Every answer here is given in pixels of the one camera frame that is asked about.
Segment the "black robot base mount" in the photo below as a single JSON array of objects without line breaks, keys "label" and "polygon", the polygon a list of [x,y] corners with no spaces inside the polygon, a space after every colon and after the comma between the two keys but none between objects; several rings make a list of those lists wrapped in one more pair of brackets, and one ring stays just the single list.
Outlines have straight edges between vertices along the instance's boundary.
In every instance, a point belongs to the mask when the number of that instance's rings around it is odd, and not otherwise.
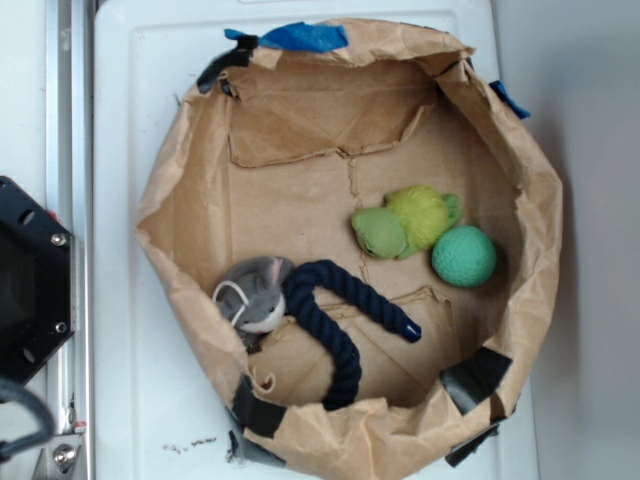
[{"label": "black robot base mount", "polygon": [[73,335],[73,236],[1,178],[1,374],[27,384]]}]

